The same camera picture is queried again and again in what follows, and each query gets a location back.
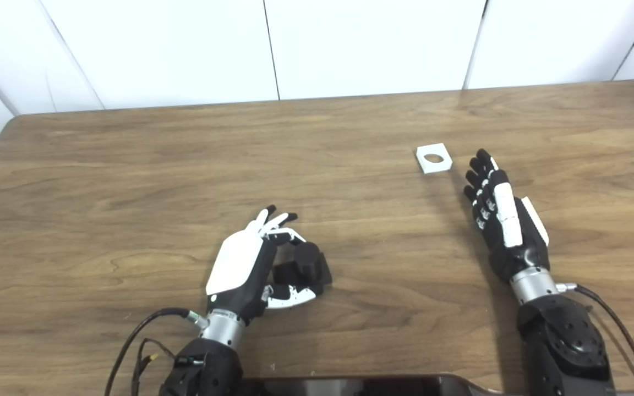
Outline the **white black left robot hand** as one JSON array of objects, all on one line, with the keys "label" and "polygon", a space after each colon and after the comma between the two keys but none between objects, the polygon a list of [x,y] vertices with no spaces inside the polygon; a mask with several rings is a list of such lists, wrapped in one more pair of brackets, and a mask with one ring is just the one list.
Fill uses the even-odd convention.
[{"label": "white black left robot hand", "polygon": [[205,286],[209,314],[227,311],[248,326],[267,309],[306,304],[324,291],[311,285],[269,283],[280,246],[308,245],[299,233],[285,226],[298,215],[287,212],[274,216],[275,211],[274,205],[263,208],[245,228],[222,242]]}]

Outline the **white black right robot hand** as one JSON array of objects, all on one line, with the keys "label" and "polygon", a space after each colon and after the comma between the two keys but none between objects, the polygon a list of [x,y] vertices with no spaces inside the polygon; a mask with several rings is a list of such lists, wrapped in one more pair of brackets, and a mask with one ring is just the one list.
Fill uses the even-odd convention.
[{"label": "white black right robot hand", "polygon": [[483,148],[469,166],[463,193],[496,276],[506,282],[528,268],[549,270],[548,231],[531,200],[514,195],[506,171]]}]

